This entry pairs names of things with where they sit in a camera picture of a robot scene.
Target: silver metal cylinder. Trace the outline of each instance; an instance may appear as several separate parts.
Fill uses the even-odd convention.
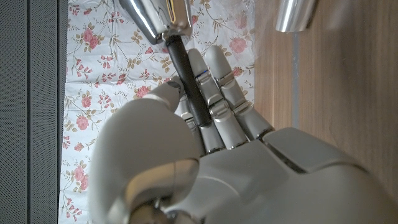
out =
[[[113,3],[123,16],[136,23],[152,45],[171,35],[181,35],[187,42],[192,34],[191,5],[186,0],[114,0]]]
[[[308,26],[316,0],[281,0],[276,30],[303,31]]]

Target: white robotic hand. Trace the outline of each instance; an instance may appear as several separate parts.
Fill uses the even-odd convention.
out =
[[[207,50],[210,71],[197,50],[188,56],[213,122],[195,125],[178,78],[123,106],[93,153],[96,223],[397,223],[397,205],[354,159],[274,131],[221,49]]]
[[[209,47],[206,52],[210,70],[197,49],[189,50],[188,57],[213,121],[196,127],[186,95],[181,98],[176,113],[189,125],[202,156],[222,149],[234,149],[273,130],[246,101],[219,47]]]

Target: white fabric with roses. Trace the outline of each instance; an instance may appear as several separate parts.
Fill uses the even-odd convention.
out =
[[[254,5],[226,11],[227,1],[190,0],[193,34],[187,48],[202,55],[219,45],[246,98],[254,102]],[[90,157],[104,122],[126,102],[167,82],[175,69],[166,52],[145,40],[112,0],[69,0],[67,82],[59,223],[91,223]]]

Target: fingertip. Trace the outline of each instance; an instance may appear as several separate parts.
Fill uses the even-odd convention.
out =
[[[190,49],[188,51],[188,58],[191,64],[192,72],[195,76],[200,75],[207,70],[205,60],[197,49]]]
[[[217,79],[223,78],[232,71],[224,52],[216,45],[207,49],[205,60],[210,67],[211,74]]]
[[[180,98],[181,98],[182,95],[185,94],[185,90],[184,90],[184,85],[182,84],[180,77],[178,75],[176,75],[176,76],[172,77],[171,81],[176,82],[180,85]]]

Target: wooden surface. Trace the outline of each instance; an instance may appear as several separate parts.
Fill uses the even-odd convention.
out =
[[[292,34],[275,31],[276,0],[256,2],[255,109],[276,129],[292,126]]]
[[[267,7],[261,4],[256,5],[256,26],[268,30],[256,41],[267,53],[256,61],[255,107],[281,128],[292,122],[295,103],[293,38],[274,29],[278,4],[270,5],[274,18],[261,25],[261,7]],[[298,127],[357,158],[396,201],[397,12],[396,0],[321,0],[296,46]]]

